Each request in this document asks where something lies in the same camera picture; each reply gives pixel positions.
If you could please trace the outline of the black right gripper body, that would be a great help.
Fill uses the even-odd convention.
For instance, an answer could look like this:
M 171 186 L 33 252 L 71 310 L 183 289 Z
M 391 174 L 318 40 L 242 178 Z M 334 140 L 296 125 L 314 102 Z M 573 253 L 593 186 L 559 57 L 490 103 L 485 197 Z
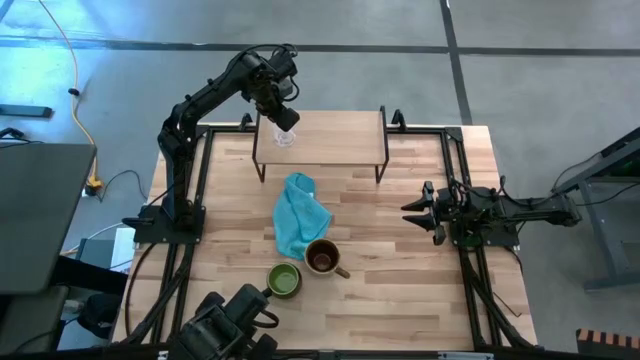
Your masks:
M 442 225 L 445 229 L 446 225 L 456 222 L 482 223 L 482 204 L 482 187 L 455 182 L 450 188 L 438 189 L 433 205 L 435 227 Z

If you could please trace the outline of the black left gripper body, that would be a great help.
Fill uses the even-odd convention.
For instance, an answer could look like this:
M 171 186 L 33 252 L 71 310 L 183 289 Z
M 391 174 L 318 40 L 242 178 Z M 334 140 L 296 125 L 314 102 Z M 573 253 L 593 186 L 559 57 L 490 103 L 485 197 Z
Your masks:
M 269 119 L 280 106 L 285 106 L 285 99 L 293 92 L 291 77 L 287 75 L 277 78 L 258 74 L 254 77 L 254 87 L 256 110 Z

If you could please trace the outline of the clear glass mug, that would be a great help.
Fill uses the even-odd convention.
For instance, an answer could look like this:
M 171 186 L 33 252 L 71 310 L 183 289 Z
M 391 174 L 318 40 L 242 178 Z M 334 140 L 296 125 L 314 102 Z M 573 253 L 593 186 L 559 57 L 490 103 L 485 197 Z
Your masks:
M 279 147 L 290 147 L 295 142 L 296 135 L 293 130 L 284 131 L 276 124 L 272 125 L 272 134 L 274 143 Z

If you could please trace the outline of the brown teal glazed mug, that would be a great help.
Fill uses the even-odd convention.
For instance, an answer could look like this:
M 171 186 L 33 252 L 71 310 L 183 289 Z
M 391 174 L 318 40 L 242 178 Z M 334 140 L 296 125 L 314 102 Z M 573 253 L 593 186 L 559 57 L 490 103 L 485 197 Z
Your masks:
M 315 274 L 338 275 L 350 279 L 351 274 L 340 266 L 341 253 L 337 245 L 327 239 L 317 239 L 308 244 L 304 253 L 307 267 Z

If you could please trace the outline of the black mug green inside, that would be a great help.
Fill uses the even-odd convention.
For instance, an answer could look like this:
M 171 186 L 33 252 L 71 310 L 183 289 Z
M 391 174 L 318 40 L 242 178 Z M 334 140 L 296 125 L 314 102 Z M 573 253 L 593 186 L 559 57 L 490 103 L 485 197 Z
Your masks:
M 300 291 L 302 277 L 294 264 L 282 262 L 271 267 L 266 283 L 273 296 L 288 299 L 296 296 Z

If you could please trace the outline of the blue microfibre cloth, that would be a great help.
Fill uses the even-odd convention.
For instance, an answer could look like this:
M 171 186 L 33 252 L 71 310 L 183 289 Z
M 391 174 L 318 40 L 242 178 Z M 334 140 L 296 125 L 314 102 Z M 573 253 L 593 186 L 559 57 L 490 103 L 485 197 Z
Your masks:
M 332 214 L 316 194 L 311 177 L 292 173 L 285 178 L 272 216 L 276 249 L 281 255 L 302 261 L 308 245 L 326 237 Z

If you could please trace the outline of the grey metal stand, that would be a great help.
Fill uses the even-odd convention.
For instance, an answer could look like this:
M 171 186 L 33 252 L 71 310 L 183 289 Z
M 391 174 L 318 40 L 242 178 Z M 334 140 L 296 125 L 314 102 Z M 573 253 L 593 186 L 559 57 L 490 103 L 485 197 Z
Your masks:
M 612 195 L 595 200 L 594 184 L 622 185 Z M 585 291 L 604 290 L 628 285 L 640 285 L 640 269 L 633 270 L 624 249 L 624 241 L 605 231 L 606 219 L 598 206 L 619 199 L 629 190 L 640 191 L 640 126 L 596 152 L 593 156 L 563 170 L 554 181 L 551 191 L 570 193 L 579 191 L 594 237 L 604 256 L 607 275 L 586 281 Z

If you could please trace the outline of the white box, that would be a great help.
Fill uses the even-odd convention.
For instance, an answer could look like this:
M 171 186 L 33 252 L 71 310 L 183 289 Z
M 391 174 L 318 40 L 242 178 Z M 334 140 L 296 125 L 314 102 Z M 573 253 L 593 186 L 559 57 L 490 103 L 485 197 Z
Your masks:
M 135 230 L 122 227 L 116 230 L 110 270 L 127 273 L 135 253 Z

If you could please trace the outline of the black bulky equipment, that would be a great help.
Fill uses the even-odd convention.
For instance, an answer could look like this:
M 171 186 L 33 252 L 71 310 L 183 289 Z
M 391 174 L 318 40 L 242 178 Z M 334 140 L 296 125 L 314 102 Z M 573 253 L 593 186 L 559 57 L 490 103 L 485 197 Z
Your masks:
M 278 343 L 257 330 L 275 328 L 279 318 L 267 310 L 270 289 L 243 285 L 230 299 L 210 292 L 173 341 L 169 360 L 272 360 Z

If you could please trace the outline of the flat black floor bar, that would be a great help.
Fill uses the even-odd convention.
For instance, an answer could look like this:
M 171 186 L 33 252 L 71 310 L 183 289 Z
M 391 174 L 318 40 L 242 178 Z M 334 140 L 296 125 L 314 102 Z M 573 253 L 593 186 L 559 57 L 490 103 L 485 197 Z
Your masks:
M 0 104 L 0 115 L 3 116 L 50 118 L 52 114 L 53 110 L 45 106 Z

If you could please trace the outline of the dark grey desk top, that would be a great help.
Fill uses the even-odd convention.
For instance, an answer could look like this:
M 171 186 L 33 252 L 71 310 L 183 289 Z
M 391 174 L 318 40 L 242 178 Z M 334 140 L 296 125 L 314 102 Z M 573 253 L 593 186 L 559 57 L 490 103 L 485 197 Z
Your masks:
M 0 148 L 0 295 L 48 286 L 95 154 L 88 144 Z

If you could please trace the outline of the wooden shelf black metal frame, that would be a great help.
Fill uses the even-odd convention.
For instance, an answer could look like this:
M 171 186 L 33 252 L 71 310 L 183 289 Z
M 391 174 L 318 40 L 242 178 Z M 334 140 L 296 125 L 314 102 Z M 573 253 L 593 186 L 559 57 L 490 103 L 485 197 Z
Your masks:
M 302 111 L 295 142 L 273 141 L 272 123 L 256 119 L 252 161 L 261 182 L 268 165 L 372 166 L 380 182 L 389 162 L 386 108 L 377 111 Z

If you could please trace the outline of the black aluminium rig frame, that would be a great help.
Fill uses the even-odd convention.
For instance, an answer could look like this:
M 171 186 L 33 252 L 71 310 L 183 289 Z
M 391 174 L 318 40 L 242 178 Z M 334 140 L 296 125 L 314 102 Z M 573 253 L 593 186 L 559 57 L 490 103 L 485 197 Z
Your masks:
M 206 210 L 187 290 L 172 301 L 185 317 L 211 292 L 231 297 L 247 283 L 264 287 L 281 262 L 272 212 L 290 173 L 269 165 L 259 175 L 251 128 L 210 124 L 213 134 L 204 188 L 192 187 Z M 469 350 L 473 346 L 457 249 L 436 246 L 406 222 L 402 206 L 416 200 L 425 181 L 450 177 L 493 187 L 498 172 L 484 126 L 411 125 L 391 130 L 382 177 L 369 167 L 309 165 L 318 200 L 332 213 L 329 238 L 348 278 L 303 268 L 297 295 L 272 299 L 279 317 L 272 336 L 283 349 Z

